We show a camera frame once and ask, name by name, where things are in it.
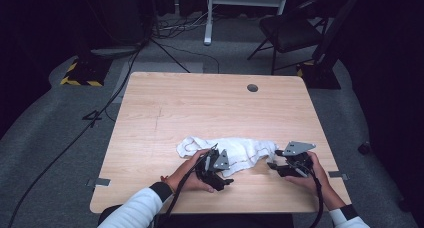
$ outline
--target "black chair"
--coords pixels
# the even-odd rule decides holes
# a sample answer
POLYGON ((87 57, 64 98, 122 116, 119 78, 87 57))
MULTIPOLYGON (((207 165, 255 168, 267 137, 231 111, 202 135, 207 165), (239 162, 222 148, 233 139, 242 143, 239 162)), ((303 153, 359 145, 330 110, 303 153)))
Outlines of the black chair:
POLYGON ((337 15, 337 12, 346 1, 347 0, 309 0, 287 13, 261 19, 259 27, 266 38, 247 59, 250 60, 258 51, 273 48, 272 75, 274 75, 274 71, 276 70, 287 68, 305 61, 316 61, 317 57, 312 55, 308 60, 275 68, 277 52, 287 53, 320 45, 324 40, 330 18, 337 15), (315 18, 320 19, 316 24, 312 24, 310 20, 315 18), (270 42, 271 46, 263 48, 267 42, 270 42))

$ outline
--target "white towel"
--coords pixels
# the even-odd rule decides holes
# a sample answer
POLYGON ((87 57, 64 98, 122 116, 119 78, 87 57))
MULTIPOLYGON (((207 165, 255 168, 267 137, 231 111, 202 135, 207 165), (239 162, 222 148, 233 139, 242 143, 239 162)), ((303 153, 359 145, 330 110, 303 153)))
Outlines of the white towel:
POLYGON ((192 156, 196 151, 209 149, 215 144, 218 144, 217 148, 220 153, 224 149, 227 150, 230 169, 222 171, 224 177, 255 166, 256 162, 265 156, 268 156, 267 162, 272 162, 274 152, 278 149, 274 142, 266 140, 237 137, 202 140, 198 137, 189 136, 177 146, 177 152, 180 157, 192 156))

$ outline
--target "person's left hand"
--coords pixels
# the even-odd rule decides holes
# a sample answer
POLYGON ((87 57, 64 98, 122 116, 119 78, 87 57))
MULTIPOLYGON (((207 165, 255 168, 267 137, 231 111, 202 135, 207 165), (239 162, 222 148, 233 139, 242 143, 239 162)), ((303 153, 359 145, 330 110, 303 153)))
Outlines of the person's left hand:
MULTIPOLYGON (((178 167, 178 169, 167 179, 168 185, 174 189, 174 191, 177 190, 178 183, 181 181, 181 179, 184 177, 184 175, 196 164, 197 160, 201 155, 206 154, 209 151, 209 149, 199 150, 197 151, 189 160, 186 160, 183 164, 178 167)), ((204 190, 210 193, 214 192, 214 189, 212 186, 204 183, 203 181, 199 180, 195 174, 195 172, 192 172, 190 176, 188 177, 187 181, 185 182, 182 191, 187 190, 204 190)))

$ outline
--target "white sleeve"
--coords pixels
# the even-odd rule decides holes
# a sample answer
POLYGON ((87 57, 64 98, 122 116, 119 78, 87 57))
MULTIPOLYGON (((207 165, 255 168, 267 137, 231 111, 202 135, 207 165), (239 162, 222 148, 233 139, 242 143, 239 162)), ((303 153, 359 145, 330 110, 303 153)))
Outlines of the white sleeve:
POLYGON ((336 228, 369 228, 357 215, 352 205, 332 210, 329 213, 336 228))
POLYGON ((144 188, 110 214, 99 227, 148 227, 153 217, 162 208, 162 205, 161 198, 154 190, 144 188))

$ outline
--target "hand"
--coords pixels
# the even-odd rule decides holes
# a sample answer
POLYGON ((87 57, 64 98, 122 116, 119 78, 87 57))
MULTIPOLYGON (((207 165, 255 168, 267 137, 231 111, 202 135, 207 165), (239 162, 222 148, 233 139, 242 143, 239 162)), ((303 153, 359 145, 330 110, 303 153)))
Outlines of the hand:
MULTIPOLYGON (((197 160, 201 155, 206 154, 209 151, 209 149, 205 150, 199 150, 197 151, 189 160, 186 160, 183 164, 178 167, 178 169, 172 174, 167 182, 168 184, 174 189, 174 191, 177 190, 178 183, 181 181, 181 179, 184 177, 184 175, 196 164, 197 160)), ((210 193, 214 192, 214 189, 212 186, 204 183, 203 181, 199 180, 195 174, 195 172, 192 172, 190 176, 188 177, 187 181, 185 182, 182 191, 187 190, 204 190, 210 193)))
MULTIPOLYGON (((310 151, 308 151, 308 155, 311 157, 313 162, 312 168, 314 169, 315 176, 321 183, 321 191, 325 206, 327 206, 328 210, 330 211, 345 206, 346 204, 344 201, 331 187, 330 182, 328 181, 328 177, 325 174, 325 170, 319 163, 317 155, 310 151)), ((286 176, 285 179, 293 184, 305 187, 311 194, 317 196, 317 188, 311 175, 309 175, 307 178, 286 176)))

